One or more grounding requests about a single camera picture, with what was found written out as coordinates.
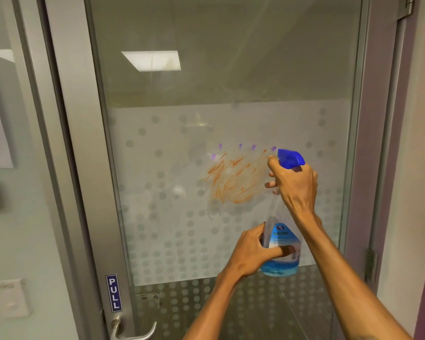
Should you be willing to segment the person's left hand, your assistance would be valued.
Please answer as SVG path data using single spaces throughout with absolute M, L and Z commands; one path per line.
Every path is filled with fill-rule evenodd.
M 261 223 L 250 230 L 243 231 L 219 277 L 239 281 L 254 274 L 264 263 L 272 260 L 267 259 L 268 248 L 263 247 L 260 241 L 264 233 L 264 226 L 265 223 Z

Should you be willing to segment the person's right hand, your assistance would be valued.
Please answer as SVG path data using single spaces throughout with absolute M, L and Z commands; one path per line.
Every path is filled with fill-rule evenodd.
M 281 198 L 292 217 L 300 222 L 315 215 L 317 173 L 308 165 L 284 169 L 284 194 Z

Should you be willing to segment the clear spray bottle blue trigger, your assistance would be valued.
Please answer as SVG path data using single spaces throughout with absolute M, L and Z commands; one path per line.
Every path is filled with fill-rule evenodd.
M 274 277 L 296 274 L 300 264 L 302 242 L 303 236 L 281 198 L 278 186 L 269 207 L 261 245 L 265 248 L 290 246 L 290 252 L 285 257 L 267 261 L 261 266 L 261 271 Z

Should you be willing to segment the person's right forearm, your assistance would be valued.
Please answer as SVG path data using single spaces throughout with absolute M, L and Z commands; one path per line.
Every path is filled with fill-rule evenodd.
M 414 340 L 345 260 L 311 210 L 293 209 L 346 340 Z

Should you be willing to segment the person's left forearm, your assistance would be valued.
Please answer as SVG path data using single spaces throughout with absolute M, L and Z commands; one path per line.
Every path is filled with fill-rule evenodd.
M 225 268 L 183 340 L 219 340 L 221 326 L 238 283 L 250 275 L 244 267 L 233 265 Z

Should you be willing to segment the orange scribble stain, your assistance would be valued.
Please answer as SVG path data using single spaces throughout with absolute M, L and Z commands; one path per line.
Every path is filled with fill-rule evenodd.
M 209 200 L 221 204 L 250 202 L 266 191 L 267 160 L 270 151 L 234 150 L 223 152 L 206 173 Z

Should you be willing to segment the metal door hinge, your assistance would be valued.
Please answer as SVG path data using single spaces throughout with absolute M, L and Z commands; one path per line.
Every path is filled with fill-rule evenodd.
M 367 248 L 364 278 L 366 281 L 373 282 L 375 279 L 376 268 L 378 265 L 378 254 L 370 248 Z
M 413 13 L 415 0 L 398 0 L 397 20 L 401 20 Z

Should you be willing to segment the dotted frosted window film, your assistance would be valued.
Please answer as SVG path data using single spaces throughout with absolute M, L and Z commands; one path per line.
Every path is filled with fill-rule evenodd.
M 223 152 L 284 148 L 319 175 L 315 209 L 338 244 L 351 102 L 221 102 L 112 108 L 110 136 L 120 209 L 142 322 L 154 340 L 181 340 L 207 301 L 244 230 L 265 221 L 273 198 L 209 200 L 204 178 Z

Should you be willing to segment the rectangular ceiling light panel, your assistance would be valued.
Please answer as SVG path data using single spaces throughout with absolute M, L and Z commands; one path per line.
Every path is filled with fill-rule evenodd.
M 139 72 L 181 71 L 178 51 L 122 51 Z

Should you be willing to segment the blue door sign sticker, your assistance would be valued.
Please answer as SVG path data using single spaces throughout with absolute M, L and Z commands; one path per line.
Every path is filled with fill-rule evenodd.
M 106 275 L 106 284 L 109 295 L 111 312 L 122 312 L 123 306 L 119 290 L 119 281 L 117 274 Z

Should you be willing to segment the aluminium framed glass door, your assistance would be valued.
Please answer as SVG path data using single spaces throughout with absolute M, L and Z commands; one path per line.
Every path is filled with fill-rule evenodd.
M 351 192 L 369 0 L 44 0 L 108 328 L 142 336 L 110 135 L 112 108 L 351 102 L 341 235 Z M 178 51 L 181 71 L 139 72 L 122 51 Z M 106 275 L 123 306 L 111 312 Z

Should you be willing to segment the grey purple door frame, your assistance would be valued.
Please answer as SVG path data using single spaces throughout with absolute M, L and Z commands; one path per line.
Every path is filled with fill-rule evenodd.
M 33 107 L 28 114 L 31 134 L 47 196 L 53 230 L 65 274 L 79 338 L 108 340 L 111 331 L 96 274 L 94 257 L 79 185 L 72 141 L 63 101 L 57 61 L 44 0 L 3 0 L 6 15 L 16 21 Z M 362 40 L 362 75 L 356 139 L 353 145 L 351 192 L 344 248 L 340 250 L 357 274 L 364 278 L 367 248 L 377 254 L 385 230 L 379 230 L 382 205 L 389 205 L 387 182 L 394 177 L 388 163 L 393 147 L 393 64 L 402 43 L 397 20 L 398 0 L 369 0 Z

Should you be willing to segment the white wall light switch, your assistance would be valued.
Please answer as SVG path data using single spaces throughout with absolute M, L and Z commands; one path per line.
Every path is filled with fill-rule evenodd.
M 23 279 L 0 280 L 0 318 L 16 319 L 29 315 Z

